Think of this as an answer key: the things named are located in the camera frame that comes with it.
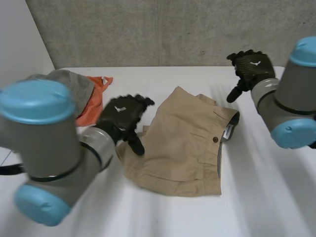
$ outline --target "orange cloth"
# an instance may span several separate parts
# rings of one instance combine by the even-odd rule
[[[113,81],[113,78],[104,77],[107,82],[103,84],[102,77],[87,78],[94,82],[94,89],[82,114],[76,119],[77,126],[88,126],[97,122],[103,110],[102,93]]]

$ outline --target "white tablecloth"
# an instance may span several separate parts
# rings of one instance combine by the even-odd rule
[[[316,151],[284,150],[270,138],[250,97],[226,97],[238,78],[233,67],[70,68],[86,76],[114,77],[104,102],[125,94],[151,97],[139,124],[149,125],[176,86],[238,109],[234,136],[223,145],[220,197],[165,197],[141,189],[122,173],[118,160],[99,174],[71,214],[57,227],[22,216],[13,205],[23,174],[0,177],[1,237],[314,237]],[[276,67],[280,77],[283,68]],[[0,162],[8,155],[0,150]],[[18,162],[11,153],[4,165]]]

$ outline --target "blue joint cap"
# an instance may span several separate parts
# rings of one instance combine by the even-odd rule
[[[300,148],[316,141],[316,121],[310,118],[299,118],[276,126],[271,137],[282,148]]]
[[[56,81],[22,80],[0,92],[0,114],[24,124],[52,124],[70,117],[75,104],[68,88]]]
[[[25,216],[46,226],[57,226],[71,209],[58,196],[31,185],[21,186],[14,202]]]
[[[290,55],[290,61],[303,67],[316,67],[316,36],[299,40]]]

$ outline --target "white wall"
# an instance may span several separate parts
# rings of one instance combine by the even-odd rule
[[[0,88],[54,70],[24,0],[0,0]]]

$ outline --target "khaki pants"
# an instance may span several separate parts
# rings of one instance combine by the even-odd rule
[[[164,195],[220,195],[221,137],[239,112],[215,103],[177,87],[142,134],[145,154],[135,155],[126,143],[118,147],[126,177]]]

